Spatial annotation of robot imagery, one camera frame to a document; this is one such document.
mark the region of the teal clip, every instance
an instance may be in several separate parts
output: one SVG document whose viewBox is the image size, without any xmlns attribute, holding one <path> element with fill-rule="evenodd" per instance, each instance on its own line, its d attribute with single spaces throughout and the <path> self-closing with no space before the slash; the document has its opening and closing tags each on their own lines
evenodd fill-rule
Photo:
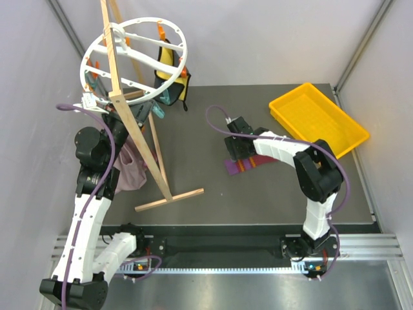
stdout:
<svg viewBox="0 0 413 310">
<path fill-rule="evenodd" d="M 165 89 L 162 93 L 163 97 L 160 97 L 159 99 L 162 101 L 164 105 L 170 105 L 170 98 L 169 98 L 169 91 L 168 89 Z"/>
<path fill-rule="evenodd" d="M 152 112 L 156 114 L 157 117 L 159 118 L 164 118 L 165 117 L 165 112 L 159 107 L 157 102 L 155 100 L 152 100 L 154 105 L 152 105 Z"/>
</svg>

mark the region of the yellow tray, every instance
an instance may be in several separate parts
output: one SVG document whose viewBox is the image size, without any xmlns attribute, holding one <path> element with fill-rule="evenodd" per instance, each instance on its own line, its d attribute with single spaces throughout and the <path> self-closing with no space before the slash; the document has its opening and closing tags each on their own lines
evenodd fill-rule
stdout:
<svg viewBox="0 0 413 310">
<path fill-rule="evenodd" d="M 296 139 L 327 141 L 337 158 L 368 139 L 370 134 L 313 84 L 304 83 L 273 100 L 271 115 Z"/>
</svg>

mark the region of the wooden rack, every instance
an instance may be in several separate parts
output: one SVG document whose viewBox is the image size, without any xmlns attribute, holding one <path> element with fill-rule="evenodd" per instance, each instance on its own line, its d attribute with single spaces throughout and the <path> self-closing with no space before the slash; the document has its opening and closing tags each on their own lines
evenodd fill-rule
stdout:
<svg viewBox="0 0 413 310">
<path fill-rule="evenodd" d="M 121 17 L 121 13 L 117 6 L 116 0 L 109 0 L 109 4 L 112 9 L 113 15 L 115 17 L 116 23 L 118 24 L 122 23 L 123 19 Z M 112 82 L 112 91 L 109 93 L 109 98 L 111 102 L 113 103 L 113 105 L 115 106 L 115 109 L 117 113 L 119 114 L 119 117 L 121 118 L 127 131 L 129 132 L 130 137 L 132 138 L 137 149 L 141 153 L 142 158 L 145 161 L 146 165 L 148 166 L 150 173 L 153 175 L 155 182 L 157 183 L 157 186 L 162 192 L 162 195 L 165 197 L 165 199 L 162 199 L 162 200 L 158 200 L 158 201 L 154 201 L 151 203 L 146 203 L 144 205 L 137 206 L 135 207 L 135 211 L 139 212 L 143 210 L 148 210 L 154 207 L 158 207 L 160 205 L 164 205 L 166 203 L 176 202 L 178 200 L 182 200 L 185 198 L 203 194 L 204 189 L 196 189 L 194 191 L 186 192 L 184 194 L 179 194 L 176 196 L 173 196 L 171 194 L 169 185 L 168 185 L 168 180 L 166 178 L 165 165 L 163 163 L 162 154 L 161 154 L 161 147 L 159 145 L 159 140 L 157 138 L 154 118 L 152 116 L 152 113 L 150 113 L 149 124 L 150 124 L 150 130 L 152 131 L 152 137 L 154 139 L 155 150 L 156 150 L 159 167 L 125 99 L 125 96 L 127 96 L 127 98 L 129 99 L 129 98 L 132 98 L 133 96 L 139 97 L 142 95 L 142 93 L 140 90 L 138 90 L 137 92 L 135 92 L 134 95 L 123 94 L 123 90 L 121 87 L 121 82 L 120 82 L 120 78 L 118 74 L 118 69 L 117 69 L 117 62 L 116 62 L 117 56 L 116 56 L 116 48 L 114 44 L 113 30 L 110 26 L 109 13 L 108 13 L 108 7 L 107 7 L 106 0 L 101 0 L 101 8 L 102 8 L 102 16 L 103 16 L 104 34 L 105 34 L 105 39 L 106 39 L 106 47 L 108 49 L 110 76 L 111 76 L 111 82 Z M 139 63 L 135 59 L 131 59 L 131 60 L 132 60 L 132 65 L 134 67 L 134 70 L 136 72 L 136 76 L 139 79 L 139 82 L 145 83 L 142 72 L 140 71 L 140 68 L 139 68 Z"/>
</svg>

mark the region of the yellow bag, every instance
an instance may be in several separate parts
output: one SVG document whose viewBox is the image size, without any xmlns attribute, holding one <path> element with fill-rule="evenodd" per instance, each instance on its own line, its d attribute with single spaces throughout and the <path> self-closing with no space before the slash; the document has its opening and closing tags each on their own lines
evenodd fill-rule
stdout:
<svg viewBox="0 0 413 310">
<path fill-rule="evenodd" d="M 179 66 L 179 56 L 175 50 L 171 50 L 166 47 L 159 47 L 159 54 L 157 60 L 166 65 L 178 67 Z M 177 78 L 168 88 L 170 103 L 168 105 L 173 105 L 177 100 L 181 100 L 183 103 L 183 109 L 188 110 L 186 105 L 186 95 L 188 94 L 188 86 L 191 75 L 188 69 L 185 68 L 186 74 L 183 73 L 181 77 Z M 161 86 L 161 84 L 170 78 L 170 74 L 155 70 L 155 88 Z M 164 103 L 160 100 L 163 95 L 158 95 L 155 100 Z"/>
</svg>

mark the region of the cable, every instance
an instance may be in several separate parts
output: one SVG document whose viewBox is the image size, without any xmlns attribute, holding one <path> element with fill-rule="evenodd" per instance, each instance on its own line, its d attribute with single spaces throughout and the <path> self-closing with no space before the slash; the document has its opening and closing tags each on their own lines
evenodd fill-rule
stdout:
<svg viewBox="0 0 413 310">
<path fill-rule="evenodd" d="M 152 258 L 155 258 L 157 260 L 156 266 L 154 268 L 152 268 L 151 271 L 149 271 L 148 273 L 145 273 L 145 275 L 141 276 L 140 278 L 134 278 L 137 281 L 141 281 L 141 280 L 144 280 L 144 279 L 148 278 L 152 273 L 154 273 L 155 271 L 157 271 L 159 269 L 159 267 L 162 265 L 162 258 L 160 256 L 158 256 L 158 255 L 141 256 L 141 257 L 138 257 L 138 258 L 134 258 L 133 260 L 123 262 L 120 267 L 122 267 L 124 265 L 127 265 L 127 264 L 130 264 L 130 263 L 133 263 L 133 262 L 137 262 L 138 260 L 152 259 Z"/>
<path fill-rule="evenodd" d="M 80 229 L 80 224 L 81 221 L 83 219 L 83 215 L 85 215 L 86 210 L 90 204 L 90 202 L 92 201 L 93 197 L 96 195 L 96 193 L 98 192 L 98 190 L 100 189 L 100 187 L 103 185 L 103 183 L 106 180 L 106 177 L 109 175 L 110 173 L 110 169 L 112 169 L 112 166 L 115 162 L 115 140 L 114 137 L 112 135 L 112 133 L 110 132 L 109 127 L 105 124 L 105 122 L 99 117 L 96 116 L 95 114 L 93 114 L 90 111 L 87 111 L 83 108 L 79 108 L 79 107 L 75 107 L 73 105 L 65 105 L 65 104 L 59 104 L 56 105 L 56 108 L 58 110 L 61 111 L 72 111 L 72 110 L 78 110 L 80 112 L 85 113 L 86 115 L 89 115 L 91 118 L 93 118 L 94 120 L 96 120 L 100 125 L 102 125 L 102 127 L 105 129 L 105 131 L 108 134 L 109 140 L 110 140 L 110 160 L 109 160 L 109 164 L 108 167 L 106 168 L 105 173 L 103 173 L 101 179 L 99 180 L 99 182 L 97 183 L 96 187 L 93 189 L 92 193 L 90 193 L 89 198 L 87 199 L 85 206 L 83 206 L 82 211 L 79 215 L 79 220 L 77 221 L 76 227 L 75 227 L 75 231 L 73 234 L 73 239 L 72 239 L 72 248 L 69 251 L 69 255 L 68 255 L 68 259 L 67 259 L 67 264 L 66 264 L 66 269 L 65 269 L 65 276 L 63 278 L 63 284 L 62 284 L 62 295 L 61 295 L 61 301 L 62 301 L 62 310 L 66 310 L 66 288 L 67 288 L 67 280 L 69 277 L 69 271 L 70 271 L 70 264 L 72 263 L 72 258 L 73 258 L 73 251 L 74 251 L 74 247 L 76 246 L 76 240 L 77 240 L 77 235 L 79 234 L 79 229 Z"/>
<path fill-rule="evenodd" d="M 233 132 L 222 130 L 222 129 L 216 127 L 214 124 L 212 124 L 210 122 L 209 112 L 210 112 L 211 109 L 219 109 L 225 115 L 225 119 L 230 119 L 229 114 L 226 112 L 226 110 L 223 107 L 220 107 L 219 105 L 211 105 L 205 111 L 205 118 L 206 118 L 206 122 L 208 123 L 208 125 L 210 125 L 213 129 L 215 129 L 216 131 L 218 131 L 222 134 L 228 134 L 229 136 L 235 136 L 235 137 L 241 137 L 241 138 L 268 139 L 268 140 L 274 140 L 275 139 L 275 140 L 283 140 L 283 141 L 291 142 L 291 143 L 302 143 L 302 144 L 305 144 L 305 145 L 310 145 L 311 147 L 314 147 L 316 150 L 319 150 L 320 152 L 325 154 L 328 158 L 330 158 L 337 165 L 337 168 L 340 171 L 341 175 L 343 176 L 343 179 L 344 179 L 344 182 L 345 182 L 345 185 L 346 185 L 346 193 L 345 193 L 345 196 L 344 196 L 343 200 L 339 204 L 339 206 L 326 214 L 327 223 L 330 226 L 330 228 L 333 230 L 333 232 L 336 234 L 336 239 L 337 239 L 337 249 L 336 249 L 336 253 L 334 254 L 333 261 L 331 262 L 330 267 L 327 269 L 325 274 L 323 274 L 323 276 L 320 277 L 320 279 L 326 277 L 326 275 L 328 275 L 330 273 L 333 266 L 336 264 L 337 258 L 340 254 L 340 238 L 339 238 L 339 234 L 338 234 L 337 229 L 333 226 L 333 224 L 331 222 L 331 216 L 333 214 L 337 213 L 338 211 L 340 211 L 344 207 L 344 205 L 347 203 L 348 198 L 350 197 L 350 190 L 351 190 L 350 180 L 349 180 L 349 178 L 347 176 L 347 173 L 345 172 L 343 166 L 340 164 L 340 162 L 337 160 L 337 158 L 334 155 L 331 155 L 327 150 L 323 149 L 322 147 L 320 147 L 320 146 L 318 146 L 314 143 L 308 142 L 308 141 L 295 140 L 295 139 L 290 139 L 290 138 L 274 138 L 274 137 L 268 137 L 268 136 L 256 136 L 254 134 L 236 134 L 236 133 L 233 133 Z"/>
</svg>

